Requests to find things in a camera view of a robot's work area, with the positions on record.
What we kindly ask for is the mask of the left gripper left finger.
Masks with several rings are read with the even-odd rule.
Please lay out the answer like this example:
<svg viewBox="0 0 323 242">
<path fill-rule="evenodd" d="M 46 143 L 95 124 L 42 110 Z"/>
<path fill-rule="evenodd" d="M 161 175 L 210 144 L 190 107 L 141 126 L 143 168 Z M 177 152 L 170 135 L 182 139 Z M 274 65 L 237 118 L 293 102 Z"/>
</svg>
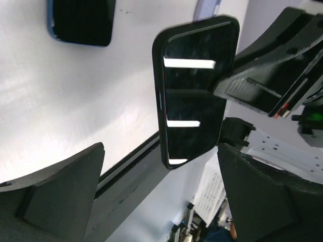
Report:
<svg viewBox="0 0 323 242">
<path fill-rule="evenodd" d="M 105 150 L 72 157 L 1 183 L 1 241 L 83 241 Z"/>
</svg>

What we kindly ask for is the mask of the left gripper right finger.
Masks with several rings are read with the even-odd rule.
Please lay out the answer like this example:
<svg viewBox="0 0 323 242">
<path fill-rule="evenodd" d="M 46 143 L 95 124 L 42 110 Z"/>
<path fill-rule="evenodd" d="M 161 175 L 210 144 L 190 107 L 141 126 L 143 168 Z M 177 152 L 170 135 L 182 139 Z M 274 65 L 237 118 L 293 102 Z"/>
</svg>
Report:
<svg viewBox="0 0 323 242">
<path fill-rule="evenodd" d="M 228 144 L 218 160 L 238 241 L 322 241 L 322 185 Z"/>
</svg>

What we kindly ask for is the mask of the blue phone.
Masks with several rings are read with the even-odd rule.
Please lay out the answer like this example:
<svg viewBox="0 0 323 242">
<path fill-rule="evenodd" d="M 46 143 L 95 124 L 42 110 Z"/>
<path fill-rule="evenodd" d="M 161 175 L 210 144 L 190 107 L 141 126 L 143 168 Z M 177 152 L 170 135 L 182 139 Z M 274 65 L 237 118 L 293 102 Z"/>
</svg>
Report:
<svg viewBox="0 0 323 242">
<path fill-rule="evenodd" d="M 107 47 L 112 39 L 115 0 L 47 1 L 47 29 L 58 41 Z"/>
</svg>

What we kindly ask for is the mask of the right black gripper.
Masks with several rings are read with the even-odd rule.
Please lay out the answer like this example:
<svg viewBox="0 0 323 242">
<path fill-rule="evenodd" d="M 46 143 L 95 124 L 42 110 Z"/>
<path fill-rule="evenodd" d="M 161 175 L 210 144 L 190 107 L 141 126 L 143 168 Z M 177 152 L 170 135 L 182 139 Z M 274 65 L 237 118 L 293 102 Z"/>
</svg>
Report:
<svg viewBox="0 0 323 242">
<path fill-rule="evenodd" d="M 276 103 L 269 117 L 292 115 L 309 146 L 322 146 L 322 13 L 287 7 L 236 56 L 213 89 L 242 103 Z"/>
</svg>

